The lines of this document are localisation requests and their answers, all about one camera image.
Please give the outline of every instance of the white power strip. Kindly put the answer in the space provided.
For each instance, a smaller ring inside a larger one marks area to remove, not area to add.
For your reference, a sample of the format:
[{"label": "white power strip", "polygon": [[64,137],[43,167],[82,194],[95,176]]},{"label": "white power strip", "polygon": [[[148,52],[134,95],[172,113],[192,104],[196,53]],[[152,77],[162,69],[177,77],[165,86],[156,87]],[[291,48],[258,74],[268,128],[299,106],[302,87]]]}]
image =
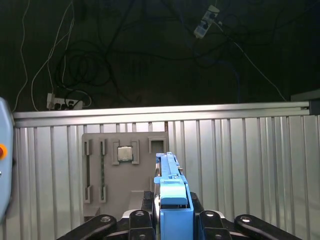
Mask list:
[{"label": "white power strip", "polygon": [[83,101],[74,99],[57,98],[54,94],[48,93],[46,98],[46,108],[55,111],[81,110],[84,106]]},{"label": "white power strip", "polygon": [[203,39],[204,36],[207,34],[209,28],[211,27],[212,23],[216,20],[220,10],[213,5],[210,5],[208,10],[205,12],[204,16],[201,19],[200,24],[195,28],[194,35],[197,39]]}]

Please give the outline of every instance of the dark background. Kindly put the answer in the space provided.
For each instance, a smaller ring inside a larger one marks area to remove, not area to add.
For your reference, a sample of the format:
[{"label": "dark background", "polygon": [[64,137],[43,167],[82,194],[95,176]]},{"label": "dark background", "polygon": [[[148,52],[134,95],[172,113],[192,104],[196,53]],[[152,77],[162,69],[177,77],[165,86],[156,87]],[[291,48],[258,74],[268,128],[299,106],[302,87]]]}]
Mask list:
[{"label": "dark background", "polygon": [[[74,0],[74,27],[66,54],[66,69],[70,68],[73,76],[67,70],[65,83],[91,95],[92,109],[283,101],[230,38],[243,47],[288,101],[293,94],[320,88],[320,3],[313,6],[316,0],[136,0],[110,47],[130,2]],[[0,96],[11,108],[26,81],[20,46],[27,3],[0,1]],[[28,84],[17,111],[34,111],[31,81],[48,59],[69,3],[30,1],[23,46]],[[196,40],[192,32],[210,4],[222,10],[218,19],[224,24],[225,35],[212,25],[192,50]],[[70,8],[58,40],[68,32],[72,18]],[[54,93],[87,104],[85,95],[65,90],[60,82],[57,69],[66,43],[67,37],[55,48],[49,64]],[[207,53],[214,48],[195,64],[193,51]],[[38,110],[46,110],[51,91],[44,67],[33,85]]]}]

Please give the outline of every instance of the plug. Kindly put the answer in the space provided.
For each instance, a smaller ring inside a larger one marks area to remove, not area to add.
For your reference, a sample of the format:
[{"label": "plug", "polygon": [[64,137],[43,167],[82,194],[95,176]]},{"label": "plug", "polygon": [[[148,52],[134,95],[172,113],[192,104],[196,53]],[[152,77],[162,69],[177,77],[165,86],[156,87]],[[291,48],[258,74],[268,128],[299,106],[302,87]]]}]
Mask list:
[{"label": "plug", "polygon": [[46,108],[51,110],[54,105],[55,105],[55,94],[52,93],[48,93],[47,97],[46,97]]}]

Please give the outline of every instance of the black mount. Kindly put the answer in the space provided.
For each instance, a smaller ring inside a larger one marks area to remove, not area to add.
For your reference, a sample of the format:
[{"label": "black mount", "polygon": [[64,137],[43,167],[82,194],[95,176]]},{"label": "black mount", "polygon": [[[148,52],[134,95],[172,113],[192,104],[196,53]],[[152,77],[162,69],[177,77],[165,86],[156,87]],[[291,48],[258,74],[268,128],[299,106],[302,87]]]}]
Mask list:
[{"label": "black mount", "polygon": [[[191,198],[195,240],[299,240],[252,215],[228,221],[216,211],[204,210],[195,193],[191,193]],[[129,218],[117,222],[113,216],[99,215],[58,240],[156,240],[153,202],[153,193],[146,191],[141,210],[131,212]]]}]

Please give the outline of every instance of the white cable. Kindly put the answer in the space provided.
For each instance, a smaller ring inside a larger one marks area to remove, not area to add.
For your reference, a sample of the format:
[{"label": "white cable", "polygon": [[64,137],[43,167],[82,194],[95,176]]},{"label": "white cable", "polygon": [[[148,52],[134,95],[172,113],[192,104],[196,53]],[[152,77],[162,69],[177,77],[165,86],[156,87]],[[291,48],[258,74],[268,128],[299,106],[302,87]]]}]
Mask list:
[{"label": "white cable", "polygon": [[23,34],[22,34],[22,42],[21,42],[21,46],[20,46],[20,56],[21,56],[23,69],[24,69],[24,74],[25,74],[25,82],[24,82],[22,88],[20,89],[20,91],[18,92],[18,95],[16,96],[13,112],[16,111],[16,109],[17,109],[18,100],[19,100],[19,96],[20,96],[21,92],[25,89],[26,85],[28,84],[28,72],[27,72],[27,67],[26,67],[25,58],[24,58],[24,54],[23,54],[23,47],[24,47],[25,39],[26,39],[25,17],[27,15],[29,6],[30,6],[30,0],[28,0],[27,6],[26,6],[26,8],[24,10],[24,13],[23,13],[23,16],[22,16],[22,20],[21,20]]},{"label": "white cable", "polygon": [[[221,32],[224,33],[224,30],[222,29],[222,27],[216,23],[216,21],[213,21],[213,23],[220,29]],[[266,75],[264,75],[264,73],[251,61],[251,59],[249,58],[249,56],[245,53],[245,51],[239,46],[238,43],[236,43],[235,41],[233,42],[239,49],[240,51],[244,54],[244,56],[249,60],[249,62],[252,64],[252,66],[254,66],[255,69],[257,69],[257,71],[277,90],[277,92],[279,93],[279,95],[281,96],[281,98],[287,102],[286,98],[281,94],[280,90],[278,89],[278,87],[269,79],[266,77]]]},{"label": "white cable", "polygon": [[[73,14],[73,19],[72,19],[72,22],[71,22],[71,25],[70,25],[69,35],[68,35],[68,39],[67,39],[67,42],[66,42],[65,50],[68,49],[71,32],[72,32],[72,29],[73,29],[74,23],[75,23],[75,9],[74,9],[74,5],[72,5],[72,14]],[[67,64],[67,59],[66,59],[66,55],[64,55],[64,57],[63,57],[63,71],[62,71],[61,82],[62,82],[62,84],[63,84],[63,86],[64,86],[64,88],[65,88],[66,90],[73,91],[73,89],[67,88],[67,87],[64,85],[65,72],[66,72],[66,67],[67,67],[66,64]],[[83,108],[88,108],[88,107],[91,106],[91,104],[92,104],[92,99],[91,99],[91,97],[90,97],[85,91],[75,90],[75,92],[85,94],[85,95],[87,95],[87,97],[89,98],[89,104],[88,104],[88,105],[83,105],[83,106],[82,106]]]},{"label": "white cable", "polygon": [[54,49],[57,45],[57,41],[58,41],[58,36],[59,36],[59,33],[60,33],[60,30],[61,30],[61,26],[62,26],[62,23],[64,22],[64,19],[66,17],[66,14],[67,14],[67,11],[69,9],[69,7],[71,6],[71,4],[73,3],[73,1],[71,0],[69,5],[66,7],[64,13],[63,13],[63,16],[62,16],[62,19],[61,19],[61,22],[60,22],[60,25],[59,25],[59,28],[58,28],[58,31],[56,33],[56,36],[55,36],[55,41],[54,41],[54,44],[53,44],[53,50],[51,49],[50,53],[49,53],[49,56],[48,56],[48,59],[47,61],[42,65],[42,67],[40,68],[40,70],[35,74],[35,76],[33,77],[32,79],[32,82],[31,82],[31,100],[32,100],[32,104],[33,104],[33,107],[34,109],[38,112],[39,110],[37,109],[36,105],[35,105],[35,101],[34,101],[34,83],[35,83],[35,80],[36,80],[36,77],[38,76],[38,74],[40,73],[40,71],[42,70],[42,68],[46,65],[46,63],[49,62],[49,60],[51,59],[53,53],[54,53]]}]

